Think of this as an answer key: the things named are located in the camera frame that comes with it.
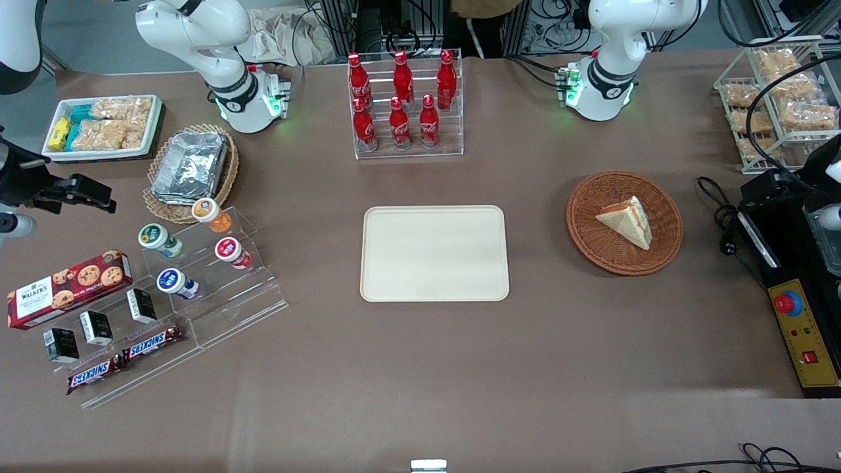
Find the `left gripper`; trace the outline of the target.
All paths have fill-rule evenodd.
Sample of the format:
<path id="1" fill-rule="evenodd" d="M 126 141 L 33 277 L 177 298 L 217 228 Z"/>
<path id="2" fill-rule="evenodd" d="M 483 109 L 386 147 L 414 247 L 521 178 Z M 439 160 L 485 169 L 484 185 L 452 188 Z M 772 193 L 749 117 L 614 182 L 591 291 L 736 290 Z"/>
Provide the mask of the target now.
<path id="1" fill-rule="evenodd" d="M 826 198 L 840 196 L 840 135 L 835 135 L 812 152 L 804 167 L 790 171 L 776 169 L 755 176 L 740 187 L 741 206 L 759 206 L 774 197 Z"/>

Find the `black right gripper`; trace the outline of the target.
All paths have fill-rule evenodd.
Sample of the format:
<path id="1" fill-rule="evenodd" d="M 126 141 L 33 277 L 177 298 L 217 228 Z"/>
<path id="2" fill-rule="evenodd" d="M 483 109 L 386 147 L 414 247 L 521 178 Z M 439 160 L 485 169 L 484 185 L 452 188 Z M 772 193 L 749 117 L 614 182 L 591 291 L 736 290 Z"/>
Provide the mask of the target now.
<path id="1" fill-rule="evenodd" d="M 65 181 L 45 167 L 49 160 L 1 138 L 1 202 L 4 206 L 36 208 L 60 214 L 63 204 L 116 212 L 113 189 L 82 174 Z"/>

